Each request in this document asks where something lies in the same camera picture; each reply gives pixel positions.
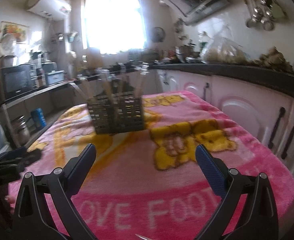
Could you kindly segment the dark grey perforated utensil basket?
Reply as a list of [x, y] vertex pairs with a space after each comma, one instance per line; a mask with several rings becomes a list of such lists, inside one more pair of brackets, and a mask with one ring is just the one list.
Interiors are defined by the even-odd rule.
[[133, 92], [113, 94], [112, 100], [100, 94], [87, 103], [96, 134], [115, 134], [145, 129], [142, 98]]

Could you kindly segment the wooden chopsticks pair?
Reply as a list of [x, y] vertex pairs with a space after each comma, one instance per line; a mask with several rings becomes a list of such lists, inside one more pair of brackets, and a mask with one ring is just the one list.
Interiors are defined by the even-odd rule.
[[144, 83], [145, 83], [146, 77], [149, 74], [149, 64], [147, 62], [143, 62], [142, 65], [138, 68], [138, 70], [139, 70], [139, 75], [138, 75], [137, 83], [134, 90], [135, 98], [140, 98], [142, 95]]

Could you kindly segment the black kitchen countertop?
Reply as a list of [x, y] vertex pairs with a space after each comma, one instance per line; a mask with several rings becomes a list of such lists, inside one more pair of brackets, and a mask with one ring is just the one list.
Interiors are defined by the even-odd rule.
[[177, 70], [206, 76], [222, 76], [273, 89], [294, 98], [294, 74], [267, 68], [232, 64], [152, 64], [148, 70]]

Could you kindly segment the metal lidded jar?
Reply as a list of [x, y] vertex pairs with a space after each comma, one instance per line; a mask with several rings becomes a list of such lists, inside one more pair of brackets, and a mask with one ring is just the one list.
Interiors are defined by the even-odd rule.
[[17, 118], [12, 120], [11, 124], [18, 139], [18, 142], [21, 146], [25, 145], [29, 141], [29, 139], [31, 139], [25, 116], [18, 116]]

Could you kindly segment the blue cylindrical canister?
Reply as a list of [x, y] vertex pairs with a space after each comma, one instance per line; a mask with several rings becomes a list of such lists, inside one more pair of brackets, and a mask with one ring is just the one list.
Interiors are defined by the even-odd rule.
[[46, 126], [46, 120], [41, 108], [36, 108], [31, 111], [31, 118], [37, 129], [43, 129]]

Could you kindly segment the black microwave oven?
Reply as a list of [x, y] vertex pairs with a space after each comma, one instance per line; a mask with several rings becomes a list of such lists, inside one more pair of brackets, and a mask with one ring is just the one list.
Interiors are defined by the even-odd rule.
[[1, 68], [2, 89], [6, 100], [36, 89], [36, 67], [32, 63]]

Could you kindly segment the white storage box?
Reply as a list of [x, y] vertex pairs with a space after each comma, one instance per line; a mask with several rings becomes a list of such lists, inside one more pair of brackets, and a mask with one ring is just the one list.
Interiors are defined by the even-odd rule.
[[45, 73], [46, 84], [48, 86], [51, 86], [51, 85], [55, 85], [56, 83], [63, 82], [64, 74], [65, 72], [63, 70], [51, 71], [51, 72]]

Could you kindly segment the pink orange cartoon blanket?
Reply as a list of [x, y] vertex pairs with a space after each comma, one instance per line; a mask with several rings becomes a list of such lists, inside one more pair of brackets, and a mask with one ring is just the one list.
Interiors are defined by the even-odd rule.
[[97, 134], [85, 104], [69, 108], [33, 144], [28, 167], [50, 173], [94, 144], [97, 158], [72, 202], [99, 239], [193, 239], [219, 204], [196, 163], [203, 144], [240, 173], [267, 174], [284, 220], [294, 206], [294, 177], [258, 139], [188, 91], [144, 97], [142, 131]]

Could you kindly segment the ginger root pile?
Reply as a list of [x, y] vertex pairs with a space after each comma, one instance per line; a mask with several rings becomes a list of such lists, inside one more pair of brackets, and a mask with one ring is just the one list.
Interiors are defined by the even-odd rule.
[[271, 47], [266, 54], [250, 62], [254, 66], [271, 69], [277, 72], [294, 74], [293, 67], [276, 47]]

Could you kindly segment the white water heater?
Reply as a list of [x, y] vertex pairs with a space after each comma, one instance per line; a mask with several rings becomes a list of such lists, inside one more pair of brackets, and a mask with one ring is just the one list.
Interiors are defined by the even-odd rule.
[[66, 0], [26, 0], [25, 8], [53, 21], [64, 20], [71, 13], [71, 5]]

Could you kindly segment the plastic bag of food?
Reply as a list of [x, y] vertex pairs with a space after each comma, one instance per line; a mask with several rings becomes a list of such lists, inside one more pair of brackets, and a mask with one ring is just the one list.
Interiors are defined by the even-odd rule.
[[224, 25], [222, 29], [205, 45], [201, 52], [201, 59], [207, 64], [247, 63], [246, 54], [241, 50], [240, 45], [232, 40], [232, 33], [228, 24]]

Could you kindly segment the steel cooking pot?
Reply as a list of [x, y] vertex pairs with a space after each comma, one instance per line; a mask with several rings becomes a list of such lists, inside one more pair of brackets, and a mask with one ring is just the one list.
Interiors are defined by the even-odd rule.
[[188, 58], [188, 57], [194, 58], [194, 45], [193, 44], [176, 46], [175, 48], [176, 48], [176, 56], [182, 63], [185, 63], [186, 58]]

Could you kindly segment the hanging utensil rack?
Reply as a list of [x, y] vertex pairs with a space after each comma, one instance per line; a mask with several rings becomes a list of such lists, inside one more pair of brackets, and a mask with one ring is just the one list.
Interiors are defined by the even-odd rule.
[[247, 28], [262, 28], [264, 31], [273, 31], [277, 22], [288, 19], [287, 13], [277, 0], [242, 0], [247, 7], [249, 18]]

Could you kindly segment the fruit picture on wall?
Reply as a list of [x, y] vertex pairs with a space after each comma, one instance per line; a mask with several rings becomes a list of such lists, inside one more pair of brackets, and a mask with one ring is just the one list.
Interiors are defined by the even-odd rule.
[[29, 26], [1, 21], [0, 30], [0, 40], [4, 35], [12, 34], [17, 43], [24, 44], [28, 42]]

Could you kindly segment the round wall fan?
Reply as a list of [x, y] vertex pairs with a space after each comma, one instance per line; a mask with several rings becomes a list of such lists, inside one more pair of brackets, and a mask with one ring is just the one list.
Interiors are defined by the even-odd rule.
[[150, 32], [150, 39], [154, 43], [161, 43], [166, 36], [165, 30], [161, 27], [154, 27]]

